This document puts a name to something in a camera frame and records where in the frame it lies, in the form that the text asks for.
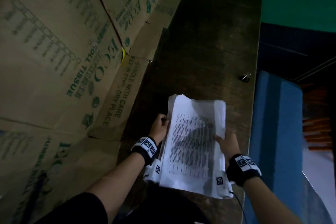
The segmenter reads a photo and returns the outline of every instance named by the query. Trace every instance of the stack of papers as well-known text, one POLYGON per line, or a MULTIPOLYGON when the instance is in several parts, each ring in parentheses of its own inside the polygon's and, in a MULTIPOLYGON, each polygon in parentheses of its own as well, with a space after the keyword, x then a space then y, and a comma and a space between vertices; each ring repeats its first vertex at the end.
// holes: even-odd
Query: stack of papers
POLYGON ((160 186, 222 198, 217 194, 216 174, 225 170, 225 160, 214 136, 225 137, 225 102, 173 95, 168 119, 159 154, 160 186))

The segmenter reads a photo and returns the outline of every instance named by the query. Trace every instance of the blue surface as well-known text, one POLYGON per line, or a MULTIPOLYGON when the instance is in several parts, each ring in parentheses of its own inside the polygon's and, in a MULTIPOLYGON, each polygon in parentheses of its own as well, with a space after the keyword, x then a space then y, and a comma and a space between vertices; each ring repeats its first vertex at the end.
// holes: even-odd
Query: blue surface
MULTIPOLYGON (((302 91, 273 74, 258 74, 253 107, 249 156, 258 165, 265 184, 301 217, 302 91)), ((245 198, 248 223, 258 223, 245 198)))

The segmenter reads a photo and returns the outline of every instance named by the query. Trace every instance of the black wrist band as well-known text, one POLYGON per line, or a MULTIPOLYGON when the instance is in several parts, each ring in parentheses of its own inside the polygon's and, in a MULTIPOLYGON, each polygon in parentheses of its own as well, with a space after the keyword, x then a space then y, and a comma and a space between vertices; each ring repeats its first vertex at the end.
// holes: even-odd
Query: black wrist band
POLYGON ((131 148, 131 153, 137 152, 145 159, 145 166, 151 165, 158 152, 156 142, 151 137, 141 137, 131 148))
POLYGON ((242 154, 236 154, 230 159, 226 175, 229 181, 234 181, 240 187, 250 178, 261 178, 257 165, 250 157, 242 154))

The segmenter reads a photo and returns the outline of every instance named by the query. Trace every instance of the forearm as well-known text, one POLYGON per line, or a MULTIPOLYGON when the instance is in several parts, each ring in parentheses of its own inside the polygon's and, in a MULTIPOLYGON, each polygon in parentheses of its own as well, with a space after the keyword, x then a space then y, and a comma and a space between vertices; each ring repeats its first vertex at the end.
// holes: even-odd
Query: forearm
POLYGON ((300 219, 282 204, 260 178, 248 179, 243 188, 260 224, 301 223, 300 219))
POLYGON ((86 192, 95 194, 101 200, 109 222, 118 213, 144 165, 144 158, 138 153, 132 153, 86 190, 86 192))

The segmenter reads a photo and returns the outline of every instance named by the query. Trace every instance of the hand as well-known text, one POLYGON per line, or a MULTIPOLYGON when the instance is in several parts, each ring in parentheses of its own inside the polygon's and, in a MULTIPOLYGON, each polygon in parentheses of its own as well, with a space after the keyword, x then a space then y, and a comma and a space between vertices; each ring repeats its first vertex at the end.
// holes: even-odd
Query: hand
POLYGON ((168 123, 169 120, 167 120, 167 116, 161 113, 159 113, 154 120, 148 136, 152 137, 155 140, 156 145, 159 145, 159 143, 166 136, 168 123))
POLYGON ((236 154, 240 154, 240 149, 235 132, 226 127, 225 139, 215 136, 216 141, 219 143, 220 149, 225 156, 225 166, 229 166, 229 160, 236 154))

